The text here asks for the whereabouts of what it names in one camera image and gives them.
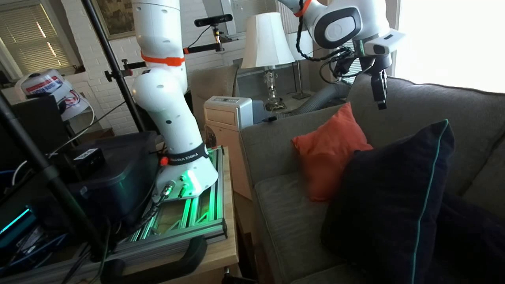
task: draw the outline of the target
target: couch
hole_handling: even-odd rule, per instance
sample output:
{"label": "couch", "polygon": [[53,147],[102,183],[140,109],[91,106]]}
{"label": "couch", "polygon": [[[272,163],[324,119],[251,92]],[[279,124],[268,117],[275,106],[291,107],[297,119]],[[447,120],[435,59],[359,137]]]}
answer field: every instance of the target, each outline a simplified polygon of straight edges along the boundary
{"label": "couch", "polygon": [[[446,191],[505,218],[505,94],[388,79],[387,110],[377,110],[370,77],[356,78],[347,100],[368,142],[385,146],[449,119],[456,150]],[[318,110],[241,131],[257,234],[275,283],[366,283],[320,242],[327,203],[311,202],[291,139],[338,110]],[[449,282],[463,282],[456,272]]]}

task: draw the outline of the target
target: black strap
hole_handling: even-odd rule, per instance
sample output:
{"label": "black strap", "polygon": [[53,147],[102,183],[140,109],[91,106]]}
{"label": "black strap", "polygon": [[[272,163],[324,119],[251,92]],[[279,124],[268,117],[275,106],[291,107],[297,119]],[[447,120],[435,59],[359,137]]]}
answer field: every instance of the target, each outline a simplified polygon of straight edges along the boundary
{"label": "black strap", "polygon": [[205,151],[205,144],[202,143],[198,147],[188,152],[180,154],[167,154],[170,165],[184,165],[192,161],[198,160],[200,157],[208,158],[209,155]]}

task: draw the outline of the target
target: white sticker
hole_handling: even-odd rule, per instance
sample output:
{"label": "white sticker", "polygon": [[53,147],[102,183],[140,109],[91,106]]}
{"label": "white sticker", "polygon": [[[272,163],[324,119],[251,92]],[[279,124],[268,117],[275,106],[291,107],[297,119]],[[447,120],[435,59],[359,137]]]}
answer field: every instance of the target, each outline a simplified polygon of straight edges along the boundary
{"label": "white sticker", "polygon": [[82,153],[81,155],[79,155],[74,160],[82,160],[82,159],[86,158],[87,156],[91,155],[91,153],[95,152],[96,150],[98,150],[98,148],[89,149],[88,151],[86,151],[86,152]]}

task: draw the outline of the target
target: green led light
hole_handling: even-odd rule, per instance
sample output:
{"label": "green led light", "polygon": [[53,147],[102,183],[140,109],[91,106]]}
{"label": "green led light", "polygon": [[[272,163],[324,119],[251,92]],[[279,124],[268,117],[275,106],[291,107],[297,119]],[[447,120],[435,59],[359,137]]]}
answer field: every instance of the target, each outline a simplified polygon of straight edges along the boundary
{"label": "green led light", "polygon": [[30,209],[26,209],[25,212],[21,213],[21,215],[19,215],[16,219],[14,219],[12,222],[10,222],[5,228],[3,228],[0,231],[0,234],[5,232],[10,226],[12,226],[14,223],[16,223],[19,219],[21,219],[21,217],[23,217],[26,213],[28,213],[28,211],[30,211]]}

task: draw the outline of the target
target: orange band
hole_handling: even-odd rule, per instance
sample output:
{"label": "orange band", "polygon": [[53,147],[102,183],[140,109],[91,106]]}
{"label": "orange band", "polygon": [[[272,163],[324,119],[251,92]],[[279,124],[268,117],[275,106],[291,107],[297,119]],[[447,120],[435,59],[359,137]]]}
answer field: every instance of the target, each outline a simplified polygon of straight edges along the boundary
{"label": "orange band", "polygon": [[142,51],[140,52],[140,56],[144,61],[147,62],[152,62],[152,63],[161,63],[161,64],[167,64],[168,66],[181,66],[182,63],[184,63],[185,58],[179,58],[179,57],[167,57],[167,58],[155,58],[155,57],[148,57],[145,56]]}
{"label": "orange band", "polygon": [[303,7],[300,11],[298,11],[298,12],[294,13],[294,15],[295,15],[297,18],[299,18],[299,17],[303,16],[303,15],[305,14],[305,11],[307,11],[307,8],[309,7],[309,4],[311,3],[311,1],[312,1],[312,0],[307,0],[307,1],[305,1],[305,3],[304,3],[304,7]]}

